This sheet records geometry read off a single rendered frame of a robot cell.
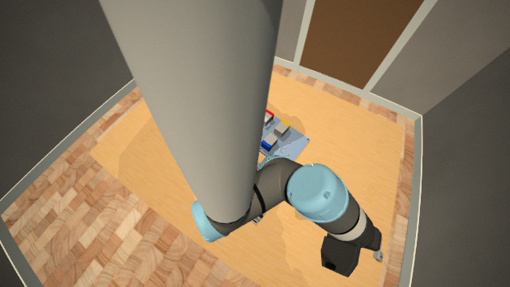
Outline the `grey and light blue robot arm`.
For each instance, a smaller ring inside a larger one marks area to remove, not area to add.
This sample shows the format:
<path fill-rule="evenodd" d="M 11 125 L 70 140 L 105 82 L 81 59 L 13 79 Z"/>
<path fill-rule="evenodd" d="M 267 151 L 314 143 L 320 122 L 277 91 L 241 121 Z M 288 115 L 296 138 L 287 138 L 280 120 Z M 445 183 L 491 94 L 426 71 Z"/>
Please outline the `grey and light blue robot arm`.
<path fill-rule="evenodd" d="M 206 242 L 283 201 L 330 234 L 359 221 L 329 167 L 269 155 L 257 169 L 283 1 L 99 0 Z"/>

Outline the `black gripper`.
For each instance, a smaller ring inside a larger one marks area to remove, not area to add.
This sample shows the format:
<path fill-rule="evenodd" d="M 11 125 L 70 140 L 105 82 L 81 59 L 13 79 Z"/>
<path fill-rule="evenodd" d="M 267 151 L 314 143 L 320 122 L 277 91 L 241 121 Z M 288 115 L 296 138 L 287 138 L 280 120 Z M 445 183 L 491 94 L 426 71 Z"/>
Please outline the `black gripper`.
<path fill-rule="evenodd" d="M 347 234 L 327 234 L 321 247 L 322 266 L 349 277 L 359 262 L 361 248 L 373 250 L 373 258 L 383 263 L 382 234 L 359 206 L 360 217 L 356 227 Z M 330 263 L 331 262 L 331 263 Z"/>

